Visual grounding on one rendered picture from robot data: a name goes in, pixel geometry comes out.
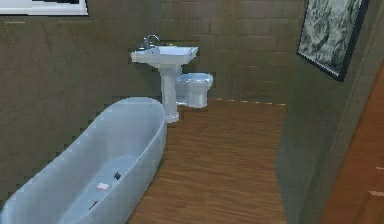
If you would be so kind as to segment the white toilet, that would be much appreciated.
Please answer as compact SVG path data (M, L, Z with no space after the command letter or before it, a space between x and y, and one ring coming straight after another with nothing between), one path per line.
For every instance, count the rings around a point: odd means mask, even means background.
M207 106L207 94L213 84L208 73L186 73L176 79L176 103L192 108Z

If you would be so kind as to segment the white bathtub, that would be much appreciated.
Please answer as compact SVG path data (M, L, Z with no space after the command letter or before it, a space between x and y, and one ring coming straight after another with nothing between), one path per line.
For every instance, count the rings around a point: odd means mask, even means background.
M156 175L166 137L157 100L113 103L5 202L0 224L125 224Z

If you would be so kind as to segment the silver sink faucet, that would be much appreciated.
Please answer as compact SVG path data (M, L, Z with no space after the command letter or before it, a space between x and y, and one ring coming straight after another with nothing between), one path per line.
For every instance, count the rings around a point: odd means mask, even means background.
M139 45L140 50L148 50L154 47L154 42L159 41L160 38L154 34L150 34L143 38L143 42Z

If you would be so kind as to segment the black framed grey picture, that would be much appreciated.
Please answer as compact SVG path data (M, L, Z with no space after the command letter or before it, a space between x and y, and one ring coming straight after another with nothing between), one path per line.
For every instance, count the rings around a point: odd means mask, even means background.
M307 0L297 55L345 80L370 0Z

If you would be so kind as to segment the brown wooden door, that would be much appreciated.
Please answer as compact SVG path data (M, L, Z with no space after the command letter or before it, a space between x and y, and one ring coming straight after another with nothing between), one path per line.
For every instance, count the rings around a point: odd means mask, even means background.
M384 59L319 224L384 224Z

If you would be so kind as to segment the white framed window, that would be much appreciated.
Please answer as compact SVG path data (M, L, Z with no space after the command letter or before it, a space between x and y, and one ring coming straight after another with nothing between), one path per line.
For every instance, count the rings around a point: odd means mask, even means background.
M86 16L86 0L0 0L0 15Z

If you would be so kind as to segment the white pedestal sink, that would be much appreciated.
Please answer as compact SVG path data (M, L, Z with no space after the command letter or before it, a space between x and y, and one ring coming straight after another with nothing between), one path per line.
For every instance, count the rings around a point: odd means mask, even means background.
M133 63L148 64L159 71L162 105L168 123L179 120L176 104L176 78L182 73L182 66L189 64L196 57L198 50L198 47L155 46L130 53Z

